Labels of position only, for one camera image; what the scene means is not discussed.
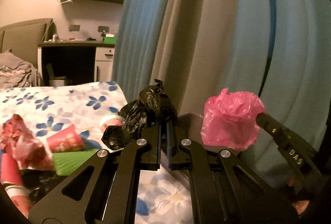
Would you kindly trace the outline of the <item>green foam fruit net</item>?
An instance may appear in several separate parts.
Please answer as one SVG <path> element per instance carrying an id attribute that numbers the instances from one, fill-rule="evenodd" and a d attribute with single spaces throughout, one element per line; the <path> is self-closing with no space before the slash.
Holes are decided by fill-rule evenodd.
<path id="1" fill-rule="evenodd" d="M 55 173 L 58 176 L 69 176 L 88 160 L 98 149 L 86 151 L 62 152 L 52 154 Z"/>

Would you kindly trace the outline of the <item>pink plastic bag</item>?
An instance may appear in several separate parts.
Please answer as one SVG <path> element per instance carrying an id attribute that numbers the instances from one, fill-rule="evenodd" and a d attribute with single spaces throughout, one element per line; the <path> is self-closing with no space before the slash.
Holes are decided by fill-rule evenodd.
<path id="1" fill-rule="evenodd" d="M 258 139 L 260 127 L 256 117 L 260 113 L 266 113 L 266 108 L 254 93 L 230 93 L 227 88 L 222 89 L 205 103 L 201 128 L 203 144 L 246 150 Z"/>

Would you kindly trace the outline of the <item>black plastic trash bag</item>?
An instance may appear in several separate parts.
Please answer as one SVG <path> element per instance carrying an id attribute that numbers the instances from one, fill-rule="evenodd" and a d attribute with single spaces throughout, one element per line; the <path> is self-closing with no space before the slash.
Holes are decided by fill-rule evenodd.
<path id="1" fill-rule="evenodd" d="M 139 92 L 139 98 L 125 105 L 118 115 L 125 119 L 123 125 L 106 127 L 102 142 L 111 150 L 124 148 L 130 142 L 140 139 L 144 129 L 156 123 L 177 120 L 177 112 L 170 98 L 164 92 L 163 81 L 154 80 Z"/>

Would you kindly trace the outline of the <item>blue floral bedsheet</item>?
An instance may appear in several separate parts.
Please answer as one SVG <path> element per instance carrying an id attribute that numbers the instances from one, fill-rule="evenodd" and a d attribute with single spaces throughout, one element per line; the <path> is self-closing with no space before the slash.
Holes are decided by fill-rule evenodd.
<path id="1" fill-rule="evenodd" d="M 101 149 L 100 122 L 127 104 L 115 82 L 1 89 L 1 123 L 18 114 L 42 143 L 71 125 L 86 149 Z M 164 167 L 141 171 L 135 223 L 192 223 L 190 192 Z"/>

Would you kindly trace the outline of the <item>white red paper cup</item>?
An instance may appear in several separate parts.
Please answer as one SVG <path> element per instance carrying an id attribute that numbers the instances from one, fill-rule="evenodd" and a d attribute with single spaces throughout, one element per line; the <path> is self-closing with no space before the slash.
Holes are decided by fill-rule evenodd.
<path id="1" fill-rule="evenodd" d="M 99 122 L 99 128 L 102 133 L 108 126 L 122 126 L 125 123 L 125 118 L 119 116 L 117 113 L 110 113 L 105 115 Z"/>

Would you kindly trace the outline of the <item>red white cup lower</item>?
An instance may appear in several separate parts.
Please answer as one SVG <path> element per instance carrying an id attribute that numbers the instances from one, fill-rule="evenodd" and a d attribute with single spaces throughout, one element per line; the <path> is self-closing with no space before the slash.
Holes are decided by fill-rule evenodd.
<path id="1" fill-rule="evenodd" d="M 18 210 L 28 218 L 29 212 L 33 206 L 29 197 L 29 190 L 20 185 L 9 185 L 5 187 L 5 191 Z"/>

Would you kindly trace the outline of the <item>red cylindrical cup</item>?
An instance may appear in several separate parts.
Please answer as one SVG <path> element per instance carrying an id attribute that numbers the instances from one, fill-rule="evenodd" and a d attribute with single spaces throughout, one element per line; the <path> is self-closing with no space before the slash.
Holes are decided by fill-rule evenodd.
<path id="1" fill-rule="evenodd" d="M 1 183 L 23 186 L 20 169 L 13 157 L 4 153 L 1 158 Z"/>

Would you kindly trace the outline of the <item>red crumpled wrapper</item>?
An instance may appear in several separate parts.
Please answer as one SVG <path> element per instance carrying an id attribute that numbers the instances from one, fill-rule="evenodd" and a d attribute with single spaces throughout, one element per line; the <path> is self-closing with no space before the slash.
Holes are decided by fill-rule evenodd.
<path id="1" fill-rule="evenodd" d="M 12 156 L 22 169 L 54 170 L 44 145 L 34 137 L 18 114 L 2 125 L 1 150 Z"/>

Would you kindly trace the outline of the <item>white box under desk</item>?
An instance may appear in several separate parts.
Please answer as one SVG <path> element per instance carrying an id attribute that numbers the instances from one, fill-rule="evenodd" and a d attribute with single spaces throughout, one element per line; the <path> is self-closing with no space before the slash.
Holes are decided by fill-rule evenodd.
<path id="1" fill-rule="evenodd" d="M 49 85 L 53 87 L 67 86 L 66 77 L 55 77 L 49 80 Z"/>

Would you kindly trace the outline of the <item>white drawer cabinet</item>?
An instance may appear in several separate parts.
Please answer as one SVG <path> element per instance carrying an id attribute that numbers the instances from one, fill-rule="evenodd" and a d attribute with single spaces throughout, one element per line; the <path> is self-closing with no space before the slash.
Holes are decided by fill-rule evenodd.
<path id="1" fill-rule="evenodd" d="M 96 48 L 94 81 L 107 82 L 112 79 L 114 53 L 115 48 Z"/>

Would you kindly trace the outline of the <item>dark desk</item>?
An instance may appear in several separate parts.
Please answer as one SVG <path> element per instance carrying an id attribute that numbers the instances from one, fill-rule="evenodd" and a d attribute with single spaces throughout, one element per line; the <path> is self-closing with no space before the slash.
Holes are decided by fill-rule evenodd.
<path id="1" fill-rule="evenodd" d="M 101 41 L 59 41 L 38 44 L 38 71 L 44 85 L 55 77 L 66 77 L 67 85 L 81 85 L 94 81 L 97 47 L 115 48 L 115 44 Z"/>

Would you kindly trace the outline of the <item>blue beige curtain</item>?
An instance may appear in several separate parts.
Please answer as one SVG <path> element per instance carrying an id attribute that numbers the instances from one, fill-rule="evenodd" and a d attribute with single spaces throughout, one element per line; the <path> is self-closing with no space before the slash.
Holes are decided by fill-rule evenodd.
<path id="1" fill-rule="evenodd" d="M 128 101 L 154 79 L 179 114 L 226 88 L 318 150 L 330 116 L 330 0 L 124 0 L 113 79 Z"/>

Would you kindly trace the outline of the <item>grey crumpled blanket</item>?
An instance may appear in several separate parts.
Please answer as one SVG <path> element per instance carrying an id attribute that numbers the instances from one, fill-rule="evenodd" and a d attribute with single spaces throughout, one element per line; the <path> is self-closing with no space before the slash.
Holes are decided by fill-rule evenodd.
<path id="1" fill-rule="evenodd" d="M 32 63 L 15 56 L 10 50 L 1 53 L 1 89 L 41 84 L 42 77 Z"/>

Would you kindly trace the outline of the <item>green box on desk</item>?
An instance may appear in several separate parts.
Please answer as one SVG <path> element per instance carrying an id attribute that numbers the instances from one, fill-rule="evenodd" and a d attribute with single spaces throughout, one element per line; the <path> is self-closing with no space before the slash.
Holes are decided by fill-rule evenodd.
<path id="1" fill-rule="evenodd" d="M 106 44 L 116 44 L 117 37 L 114 34 L 106 34 L 103 39 L 103 42 Z"/>

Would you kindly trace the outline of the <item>grey padded headboard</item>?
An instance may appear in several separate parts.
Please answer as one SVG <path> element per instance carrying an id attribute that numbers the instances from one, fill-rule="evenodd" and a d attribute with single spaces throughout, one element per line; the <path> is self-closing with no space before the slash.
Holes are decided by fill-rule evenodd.
<path id="1" fill-rule="evenodd" d="M 52 18 L 22 21 L 1 27 L 1 53 L 10 50 L 15 56 L 38 66 L 38 44 L 55 33 Z"/>

